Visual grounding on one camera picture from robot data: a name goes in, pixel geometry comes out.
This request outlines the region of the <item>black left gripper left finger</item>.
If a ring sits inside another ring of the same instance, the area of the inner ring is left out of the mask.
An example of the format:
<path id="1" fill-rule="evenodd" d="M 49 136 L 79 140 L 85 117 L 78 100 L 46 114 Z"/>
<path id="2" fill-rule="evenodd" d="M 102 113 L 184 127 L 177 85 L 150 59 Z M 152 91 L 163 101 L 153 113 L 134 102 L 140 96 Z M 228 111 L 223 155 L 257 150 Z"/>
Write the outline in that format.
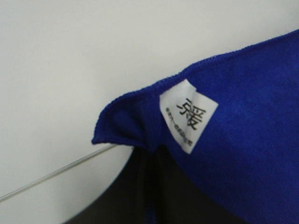
<path id="1" fill-rule="evenodd" d="M 135 147 L 113 183 L 67 224 L 145 224 L 147 153 Z"/>

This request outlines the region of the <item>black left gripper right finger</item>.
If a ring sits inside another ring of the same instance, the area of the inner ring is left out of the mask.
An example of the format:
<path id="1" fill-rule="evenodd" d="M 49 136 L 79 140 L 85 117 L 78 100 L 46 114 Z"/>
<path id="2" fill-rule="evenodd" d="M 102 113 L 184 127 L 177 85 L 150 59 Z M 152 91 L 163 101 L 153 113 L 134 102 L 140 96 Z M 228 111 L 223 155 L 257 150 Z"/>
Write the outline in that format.
<path id="1" fill-rule="evenodd" d="M 299 170 L 229 158 L 186 155 L 160 145 L 154 155 L 159 224 L 296 224 Z"/>

